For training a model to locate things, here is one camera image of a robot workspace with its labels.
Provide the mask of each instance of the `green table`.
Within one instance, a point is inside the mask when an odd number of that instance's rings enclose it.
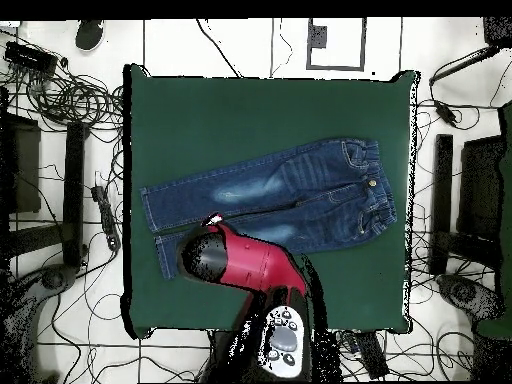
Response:
[[[235,288],[163,278],[139,189],[326,137],[379,141],[398,213],[372,243],[309,256],[323,284],[328,325],[408,330],[405,226],[417,73],[390,82],[146,77],[133,65],[127,75],[130,317],[138,335],[154,327],[229,330],[246,298]]]

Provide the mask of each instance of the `black device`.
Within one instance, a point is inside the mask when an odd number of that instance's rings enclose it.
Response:
[[[107,237],[108,248],[112,252],[117,252],[121,248],[121,240],[117,233],[115,219],[112,214],[112,208],[110,207],[107,193],[103,187],[94,186],[91,189],[91,194],[93,201],[98,203],[98,207],[100,208],[101,226]]]
[[[484,18],[484,39],[489,46],[512,48],[512,18]]]
[[[467,141],[462,173],[457,232],[450,231],[453,136],[438,134],[434,148],[431,239],[428,272],[446,273],[449,253],[491,269],[503,260],[499,243],[500,195],[498,164],[505,152],[502,136]]]
[[[13,158],[10,166],[23,180],[14,180],[9,213],[36,213],[41,209],[39,197],[39,143],[41,129],[37,121],[6,112],[3,140],[10,143]]]
[[[0,88],[0,382],[37,383],[36,335],[45,301],[69,289],[86,255],[82,241],[84,142],[89,135],[81,122],[67,125],[63,222],[10,231],[9,205],[15,199],[16,149],[8,134],[8,92]],[[15,279],[10,259],[61,244],[63,263]]]
[[[51,78],[57,67],[57,57],[41,50],[8,41],[5,60],[11,65],[32,71],[41,79]]]

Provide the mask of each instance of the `denim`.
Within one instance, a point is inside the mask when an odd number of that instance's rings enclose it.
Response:
[[[140,190],[153,233],[200,222],[214,212],[240,234],[290,253],[369,242],[396,222],[376,141],[321,140]],[[177,275],[187,231],[155,237],[162,273]]]

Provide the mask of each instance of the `jeans pocket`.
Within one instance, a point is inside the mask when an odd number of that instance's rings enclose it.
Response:
[[[365,160],[366,151],[360,141],[343,140],[341,142],[343,157],[350,168],[366,171],[368,162]]]

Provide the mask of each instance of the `blue jeans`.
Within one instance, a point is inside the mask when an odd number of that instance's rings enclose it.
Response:
[[[240,234],[293,254],[366,243],[396,221],[376,141],[322,140],[141,189],[153,233],[219,212]],[[164,277],[187,232],[156,236]]]

